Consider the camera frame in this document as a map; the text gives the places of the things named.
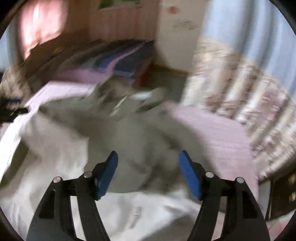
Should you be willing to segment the dark wooden headboard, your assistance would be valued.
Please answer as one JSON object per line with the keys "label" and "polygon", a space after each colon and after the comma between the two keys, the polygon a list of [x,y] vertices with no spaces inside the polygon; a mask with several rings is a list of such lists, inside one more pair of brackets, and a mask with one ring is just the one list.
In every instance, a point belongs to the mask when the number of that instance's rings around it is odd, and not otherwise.
{"label": "dark wooden headboard", "polygon": [[80,47],[83,43],[89,42],[89,32],[81,29],[73,33],[63,32],[58,37],[43,44],[38,44],[30,50],[29,57],[25,60],[25,76],[31,77],[51,58],[55,57],[63,50],[71,47]]}

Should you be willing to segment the pink window curtain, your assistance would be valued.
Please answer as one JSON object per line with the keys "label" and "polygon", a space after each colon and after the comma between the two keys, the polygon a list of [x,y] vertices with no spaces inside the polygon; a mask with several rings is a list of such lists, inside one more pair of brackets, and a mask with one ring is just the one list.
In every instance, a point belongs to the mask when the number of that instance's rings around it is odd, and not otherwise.
{"label": "pink window curtain", "polygon": [[23,57],[27,59],[37,45],[58,37],[65,28],[68,1],[28,1],[22,8],[18,36]]}

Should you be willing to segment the floral beige curtain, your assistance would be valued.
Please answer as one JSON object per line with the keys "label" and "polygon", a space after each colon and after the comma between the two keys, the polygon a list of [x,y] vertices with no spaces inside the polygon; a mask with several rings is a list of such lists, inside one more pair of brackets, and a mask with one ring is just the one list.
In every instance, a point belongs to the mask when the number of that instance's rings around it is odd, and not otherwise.
{"label": "floral beige curtain", "polygon": [[197,41],[182,103],[245,126],[257,178],[295,159],[295,99],[253,61],[208,37]]}

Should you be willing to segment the striped blue pink blanket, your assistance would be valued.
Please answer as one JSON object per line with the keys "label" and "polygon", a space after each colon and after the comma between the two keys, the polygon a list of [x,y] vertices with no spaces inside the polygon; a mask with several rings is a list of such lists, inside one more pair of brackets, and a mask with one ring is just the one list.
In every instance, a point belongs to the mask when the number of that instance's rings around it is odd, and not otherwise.
{"label": "striped blue pink blanket", "polygon": [[71,54],[55,69],[54,80],[99,83],[115,75],[138,80],[154,58],[154,40],[123,39],[99,42]]}

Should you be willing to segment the grey and white jacket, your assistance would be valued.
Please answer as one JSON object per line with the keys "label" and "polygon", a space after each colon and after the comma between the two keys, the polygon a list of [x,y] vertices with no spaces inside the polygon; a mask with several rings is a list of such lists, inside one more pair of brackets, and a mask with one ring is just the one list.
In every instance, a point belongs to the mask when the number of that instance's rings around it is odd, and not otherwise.
{"label": "grey and white jacket", "polygon": [[10,165],[1,180],[1,208],[26,238],[37,205],[55,176],[77,178],[119,157],[107,194],[97,202],[112,240],[186,240],[200,204],[189,193],[179,165],[183,150],[214,171],[210,147],[189,114],[115,79],[89,96],[49,101],[15,121],[1,141],[1,161]]}

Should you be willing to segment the light blue curtain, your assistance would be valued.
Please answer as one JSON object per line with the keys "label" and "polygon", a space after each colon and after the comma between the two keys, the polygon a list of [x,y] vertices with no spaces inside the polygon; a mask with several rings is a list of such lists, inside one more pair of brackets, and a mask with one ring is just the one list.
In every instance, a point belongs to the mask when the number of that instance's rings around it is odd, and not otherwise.
{"label": "light blue curtain", "polygon": [[253,62],[295,96],[295,33],[270,1],[210,1],[202,34]]}

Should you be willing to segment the white wardrobe with stickers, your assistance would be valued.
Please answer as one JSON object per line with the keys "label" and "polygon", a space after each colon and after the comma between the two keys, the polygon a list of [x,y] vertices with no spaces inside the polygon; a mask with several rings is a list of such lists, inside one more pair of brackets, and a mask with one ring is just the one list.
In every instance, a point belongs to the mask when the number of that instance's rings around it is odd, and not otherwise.
{"label": "white wardrobe with stickers", "polygon": [[160,1],[156,64],[188,72],[208,1]]}

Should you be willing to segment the pink bed sheet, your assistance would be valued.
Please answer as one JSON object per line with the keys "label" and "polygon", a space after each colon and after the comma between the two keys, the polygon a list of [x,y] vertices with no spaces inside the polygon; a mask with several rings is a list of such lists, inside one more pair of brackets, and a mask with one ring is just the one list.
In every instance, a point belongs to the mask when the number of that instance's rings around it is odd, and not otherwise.
{"label": "pink bed sheet", "polygon": [[22,188],[22,205],[30,211],[36,210],[54,175],[76,177],[111,151],[118,153],[119,165],[100,205],[104,216],[110,207],[124,216],[157,216],[192,205],[178,161],[182,150],[222,178],[242,176],[258,193],[243,128],[166,102],[160,88],[138,92],[111,80],[66,89],[51,82],[32,103],[34,113],[22,129],[32,154]]}

